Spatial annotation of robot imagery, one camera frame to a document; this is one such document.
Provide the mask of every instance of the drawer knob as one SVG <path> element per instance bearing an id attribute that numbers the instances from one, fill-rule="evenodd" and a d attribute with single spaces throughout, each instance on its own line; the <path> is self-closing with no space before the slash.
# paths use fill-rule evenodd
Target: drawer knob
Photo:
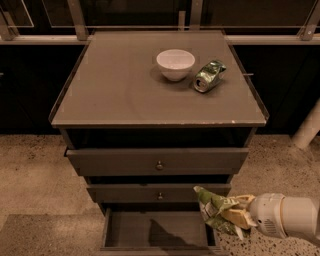
<path id="1" fill-rule="evenodd" d="M 159 194 L 158 194 L 158 200 L 162 200 L 163 199 L 163 194 L 160 192 Z"/>
<path id="2" fill-rule="evenodd" d="M 157 162 L 156 169 L 157 169 L 158 171 L 163 170 L 163 164 L 162 164 L 161 161 L 158 161 L 158 162 Z"/>

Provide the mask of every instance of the open drawer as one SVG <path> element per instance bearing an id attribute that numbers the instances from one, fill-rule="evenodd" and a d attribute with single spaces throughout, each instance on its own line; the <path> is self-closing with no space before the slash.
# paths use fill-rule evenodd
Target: open drawer
<path id="1" fill-rule="evenodd" d="M 80 149 L 67 156 L 80 176 L 235 174 L 247 148 Z"/>
<path id="2" fill-rule="evenodd" d="M 110 208 L 101 251 L 110 256 L 229 255 L 198 211 L 113 212 Z"/>

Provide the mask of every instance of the white pillar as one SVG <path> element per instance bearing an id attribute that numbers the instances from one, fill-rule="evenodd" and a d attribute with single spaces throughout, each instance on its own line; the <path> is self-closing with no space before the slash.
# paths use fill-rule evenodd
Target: white pillar
<path id="1" fill-rule="evenodd" d="M 293 143 L 301 149 L 308 147 L 320 130 L 320 99 L 303 121 L 299 130 L 293 136 Z"/>

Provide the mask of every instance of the can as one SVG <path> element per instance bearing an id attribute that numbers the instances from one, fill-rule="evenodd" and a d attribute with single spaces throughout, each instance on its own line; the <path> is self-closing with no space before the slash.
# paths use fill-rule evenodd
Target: can
<path id="1" fill-rule="evenodd" d="M 226 66 L 219 60 L 212 60 L 195 75 L 193 87 L 196 91 L 206 93 L 216 87 L 223 77 Z"/>

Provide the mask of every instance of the white robotic arm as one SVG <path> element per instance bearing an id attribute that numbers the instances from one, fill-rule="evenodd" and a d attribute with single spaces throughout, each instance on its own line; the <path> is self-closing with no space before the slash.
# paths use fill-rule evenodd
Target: white robotic arm
<path id="1" fill-rule="evenodd" d="M 248 210 L 262 234 L 298 237 L 320 247 L 319 206 L 319 200 L 270 193 L 257 196 Z"/>

